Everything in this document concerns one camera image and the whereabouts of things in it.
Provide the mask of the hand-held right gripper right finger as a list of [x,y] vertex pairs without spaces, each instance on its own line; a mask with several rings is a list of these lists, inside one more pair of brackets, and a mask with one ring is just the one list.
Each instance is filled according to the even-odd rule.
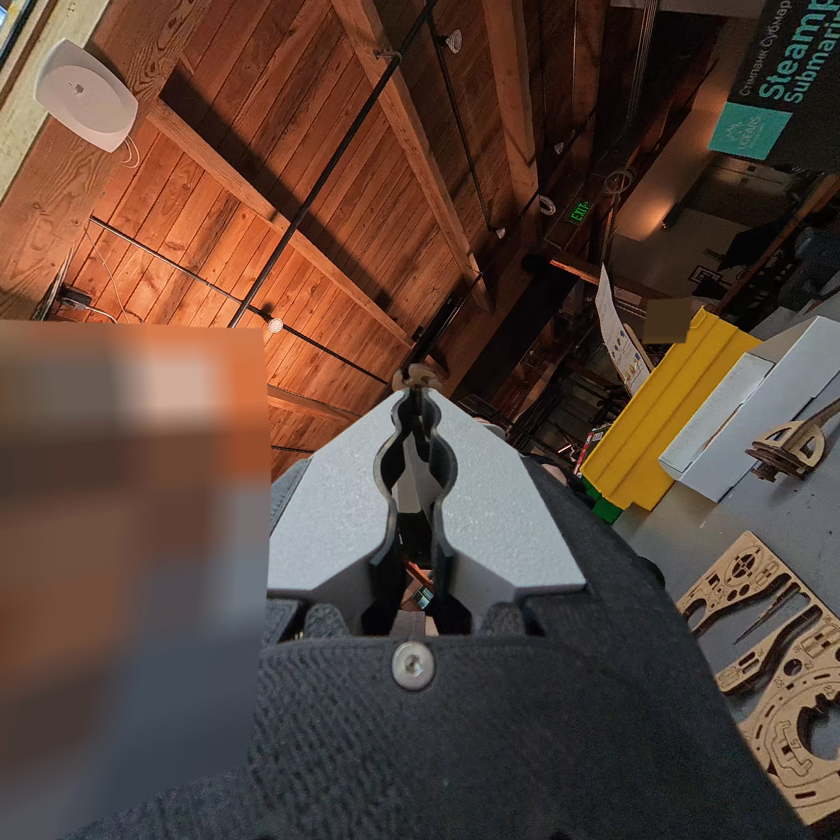
[[418,416],[437,631],[469,634],[493,606],[582,592],[584,573],[520,454],[431,388],[418,391]]

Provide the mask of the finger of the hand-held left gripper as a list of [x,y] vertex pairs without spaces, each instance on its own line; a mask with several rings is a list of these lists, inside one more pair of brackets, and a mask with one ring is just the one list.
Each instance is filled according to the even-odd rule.
[[431,453],[421,420],[412,420],[411,431],[402,443],[404,471],[395,483],[397,510],[405,514],[423,513],[433,518],[435,478],[429,468]]

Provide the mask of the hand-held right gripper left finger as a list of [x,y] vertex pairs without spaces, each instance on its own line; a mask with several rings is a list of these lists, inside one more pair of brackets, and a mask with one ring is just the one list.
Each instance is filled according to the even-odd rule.
[[396,482],[418,391],[394,393],[308,459],[269,537],[271,595],[332,606],[354,634],[391,634],[406,588]]

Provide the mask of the small wooden wheel part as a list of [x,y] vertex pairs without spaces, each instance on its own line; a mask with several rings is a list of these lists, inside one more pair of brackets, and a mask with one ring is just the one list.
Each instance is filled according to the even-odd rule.
[[393,392],[401,392],[405,389],[430,389],[443,392],[444,384],[438,378],[436,371],[429,366],[412,363],[405,368],[398,369],[392,378]]

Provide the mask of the laser-cut plywood parts sheet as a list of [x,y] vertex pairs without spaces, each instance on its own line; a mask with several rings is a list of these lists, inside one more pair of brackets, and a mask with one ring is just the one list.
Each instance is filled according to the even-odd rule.
[[839,758],[813,752],[816,716],[838,707],[839,620],[755,534],[746,531],[676,602],[685,619],[703,607],[695,636],[733,610],[766,595],[770,604],[746,634],[792,597],[807,604],[719,671],[721,693],[732,697],[762,687],[756,708],[739,724],[753,756],[804,824],[823,827],[839,810]]

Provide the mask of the black model kit box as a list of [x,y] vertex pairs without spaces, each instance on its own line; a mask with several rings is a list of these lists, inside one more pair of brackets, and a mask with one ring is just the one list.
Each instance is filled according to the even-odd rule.
[[839,2],[764,5],[708,150],[839,173]]

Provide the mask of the green storage bin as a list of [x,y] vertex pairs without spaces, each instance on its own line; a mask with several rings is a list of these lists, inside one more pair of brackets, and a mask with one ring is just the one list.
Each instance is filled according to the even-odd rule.
[[592,503],[592,512],[607,524],[613,525],[622,515],[623,509],[611,503],[585,477],[582,478],[587,500]]

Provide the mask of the yellow storage bin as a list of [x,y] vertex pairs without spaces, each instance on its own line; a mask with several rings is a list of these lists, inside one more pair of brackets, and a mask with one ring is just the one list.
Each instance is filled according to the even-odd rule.
[[658,458],[740,358],[761,340],[701,309],[582,465],[614,505],[652,511],[675,480]]

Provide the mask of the laminated instruction sheet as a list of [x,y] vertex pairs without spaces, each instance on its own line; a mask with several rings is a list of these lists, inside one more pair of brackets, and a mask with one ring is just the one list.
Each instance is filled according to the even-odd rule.
[[613,367],[616,369],[625,389],[632,393],[631,383],[634,374],[635,351],[627,349],[627,333],[618,317],[613,299],[613,287],[604,265],[601,265],[598,279],[595,309],[600,323],[602,340]]

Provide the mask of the white cardboard box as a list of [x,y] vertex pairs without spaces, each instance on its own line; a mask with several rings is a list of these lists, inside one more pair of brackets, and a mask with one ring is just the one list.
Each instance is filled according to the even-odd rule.
[[658,457],[672,479],[719,501],[755,464],[762,433],[793,420],[839,370],[839,323],[814,316],[744,353]]

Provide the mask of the wooden disc sub-assembly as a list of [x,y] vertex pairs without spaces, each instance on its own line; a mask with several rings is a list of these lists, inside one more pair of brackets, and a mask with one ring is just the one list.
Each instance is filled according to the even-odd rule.
[[804,480],[822,461],[826,438],[823,427],[839,413],[839,399],[805,420],[772,427],[752,442],[746,455],[754,458],[754,475],[775,482],[778,474]]

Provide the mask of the white ceiling access point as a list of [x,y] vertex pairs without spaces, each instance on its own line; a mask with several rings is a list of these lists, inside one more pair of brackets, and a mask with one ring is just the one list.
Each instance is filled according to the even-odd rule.
[[41,65],[35,99],[75,135],[108,153],[127,139],[139,110],[130,89],[68,38],[57,42]]

